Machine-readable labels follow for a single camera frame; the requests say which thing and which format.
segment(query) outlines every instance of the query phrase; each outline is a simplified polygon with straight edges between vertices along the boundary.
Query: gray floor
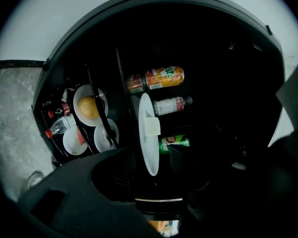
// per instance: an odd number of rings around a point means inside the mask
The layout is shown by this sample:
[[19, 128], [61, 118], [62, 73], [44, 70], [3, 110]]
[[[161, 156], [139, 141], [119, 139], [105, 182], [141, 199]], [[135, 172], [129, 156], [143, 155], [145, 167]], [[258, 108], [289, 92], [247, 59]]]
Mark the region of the gray floor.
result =
[[28, 177], [53, 171], [52, 154], [41, 138], [31, 104], [39, 68], [0, 70], [0, 181], [8, 197], [17, 200]]

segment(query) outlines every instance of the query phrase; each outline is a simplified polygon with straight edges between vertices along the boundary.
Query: bottle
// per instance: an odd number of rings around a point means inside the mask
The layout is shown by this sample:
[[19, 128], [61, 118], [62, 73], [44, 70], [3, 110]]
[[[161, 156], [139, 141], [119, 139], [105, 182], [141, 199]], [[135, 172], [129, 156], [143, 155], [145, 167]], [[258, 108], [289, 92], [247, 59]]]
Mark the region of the bottle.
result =
[[186, 98], [174, 97], [170, 99], [164, 99], [162, 101], [154, 101], [153, 109], [157, 116], [177, 112], [184, 109], [184, 106], [191, 105], [192, 98], [190, 96]]
[[132, 74], [126, 80], [127, 91], [130, 94], [143, 92], [146, 89], [159, 89], [169, 86], [177, 86], [184, 81], [183, 68], [167, 66], [147, 70], [144, 76]]
[[48, 138], [53, 137], [53, 135], [63, 134], [67, 129], [76, 125], [75, 119], [72, 114], [68, 114], [65, 117], [57, 119], [51, 126], [50, 129], [45, 131]]
[[61, 102], [61, 107], [57, 107], [55, 111], [48, 110], [48, 115], [52, 119], [54, 117], [54, 114], [57, 114], [58, 116], [66, 116], [70, 113], [70, 107], [66, 102]]

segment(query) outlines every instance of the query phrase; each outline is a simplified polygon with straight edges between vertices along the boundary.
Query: small white dish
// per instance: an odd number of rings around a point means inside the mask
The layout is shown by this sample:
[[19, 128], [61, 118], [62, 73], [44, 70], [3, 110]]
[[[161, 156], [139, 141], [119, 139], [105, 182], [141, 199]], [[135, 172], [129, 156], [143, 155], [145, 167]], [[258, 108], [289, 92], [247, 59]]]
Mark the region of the small white dish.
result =
[[[119, 143], [119, 130], [117, 125], [112, 119], [107, 119], [109, 126], [116, 134], [116, 142]], [[94, 142], [97, 150], [99, 152], [105, 152], [111, 149], [114, 149], [114, 146], [110, 143], [110, 140], [108, 139], [108, 134], [106, 133], [106, 130], [104, 128], [104, 125], [98, 125], [95, 128], [94, 131]]]
[[77, 126], [73, 126], [72, 128], [65, 131], [63, 136], [63, 145], [65, 150], [72, 155], [80, 155], [87, 149], [87, 144], [84, 142], [81, 144], [77, 137]]
[[[98, 92], [99, 92], [99, 96], [100, 98], [103, 100], [104, 104], [105, 104], [105, 115], [107, 117], [108, 115], [108, 102], [107, 102], [107, 99], [106, 99], [106, 96], [104, 95], [103, 91], [100, 90], [98, 88]], [[101, 125], [102, 124], [102, 121], [101, 121], [101, 118], [100, 117], [97, 117], [97, 118], [87, 118], [85, 117], [79, 110], [78, 108], [78, 104], [79, 104], [79, 101], [85, 97], [85, 96], [93, 96], [93, 92], [91, 90], [91, 86], [90, 85], [82, 85], [81, 87], [79, 87], [77, 89], [77, 91], [75, 92], [74, 94], [74, 99], [73, 99], [73, 106], [74, 106], [74, 111], [75, 111], [75, 114], [77, 115], [78, 119], [88, 125], [88, 126], [91, 126], [91, 127], [95, 127], [97, 125]]]
[[147, 93], [143, 93], [139, 104], [139, 138], [141, 150], [149, 174], [156, 176], [159, 169], [160, 123], [154, 116], [153, 106]]

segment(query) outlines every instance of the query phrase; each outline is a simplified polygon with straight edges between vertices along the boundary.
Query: bottle label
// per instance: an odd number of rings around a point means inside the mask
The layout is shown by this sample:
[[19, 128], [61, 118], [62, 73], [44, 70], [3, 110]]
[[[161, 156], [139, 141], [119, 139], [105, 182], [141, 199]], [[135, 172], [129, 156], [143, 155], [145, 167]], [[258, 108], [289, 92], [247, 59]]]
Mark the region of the bottle label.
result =
[[177, 112], [184, 109], [184, 102], [182, 97], [165, 99], [162, 101], [155, 101], [155, 111], [158, 116]]
[[70, 113], [70, 107], [66, 102], [62, 102], [62, 109], [65, 116]]
[[72, 114], [68, 114], [67, 116], [65, 116], [65, 118], [69, 122], [70, 128], [76, 125], [76, 121], [75, 121], [74, 116]]
[[154, 89], [159, 89], [159, 88], [162, 88], [162, 84], [156, 84], [156, 85], [150, 85], [149, 86], [149, 89], [150, 90], [154, 90]]

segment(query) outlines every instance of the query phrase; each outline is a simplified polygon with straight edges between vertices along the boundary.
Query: white bottle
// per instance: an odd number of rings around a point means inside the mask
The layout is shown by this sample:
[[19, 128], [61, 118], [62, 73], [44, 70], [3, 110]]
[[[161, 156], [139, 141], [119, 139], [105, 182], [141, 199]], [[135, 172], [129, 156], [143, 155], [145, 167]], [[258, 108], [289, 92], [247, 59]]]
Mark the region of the white bottle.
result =
[[63, 134], [66, 130], [76, 125], [74, 116], [68, 114], [67, 116], [57, 119], [51, 126], [50, 129], [45, 131], [48, 138], [53, 137], [53, 135]]
[[161, 115], [183, 110], [184, 106], [191, 105], [191, 104], [192, 104], [192, 98], [190, 96], [184, 99], [181, 96], [179, 96], [179, 97], [174, 97], [170, 99], [164, 99], [162, 101], [154, 101], [153, 109], [154, 109], [154, 113], [157, 116], [161, 116]]

